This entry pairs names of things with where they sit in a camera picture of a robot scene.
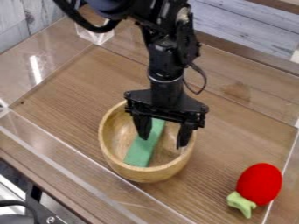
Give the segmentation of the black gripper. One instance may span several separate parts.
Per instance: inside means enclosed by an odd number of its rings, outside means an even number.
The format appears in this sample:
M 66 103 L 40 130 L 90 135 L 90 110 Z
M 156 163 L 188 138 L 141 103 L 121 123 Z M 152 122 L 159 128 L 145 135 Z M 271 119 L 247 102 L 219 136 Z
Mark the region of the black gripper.
M 148 89 L 128 90 L 125 112 L 133 117 L 137 135 L 146 140 L 152 129 L 152 118 L 179 123 L 176 148 L 184 147 L 193 129 L 205 126 L 208 106 L 191 98 L 183 89 L 183 76 L 161 79 L 149 75 Z

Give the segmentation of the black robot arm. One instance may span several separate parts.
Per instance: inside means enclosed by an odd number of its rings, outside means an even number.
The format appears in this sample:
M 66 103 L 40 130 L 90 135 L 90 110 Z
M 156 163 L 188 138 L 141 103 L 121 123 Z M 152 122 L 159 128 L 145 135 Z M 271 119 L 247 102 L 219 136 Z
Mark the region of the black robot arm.
M 86 0 L 89 7 L 110 20 L 132 18 L 140 27 L 148 51 L 146 77 L 150 87 L 124 93 L 125 112 L 133 117 L 142 139 L 149 137 L 155 118 L 180 124 L 176 146 L 191 140 L 192 132 L 204 126 L 208 106 L 187 93 L 184 69 L 193 64 L 201 43 L 192 25 L 188 0 Z

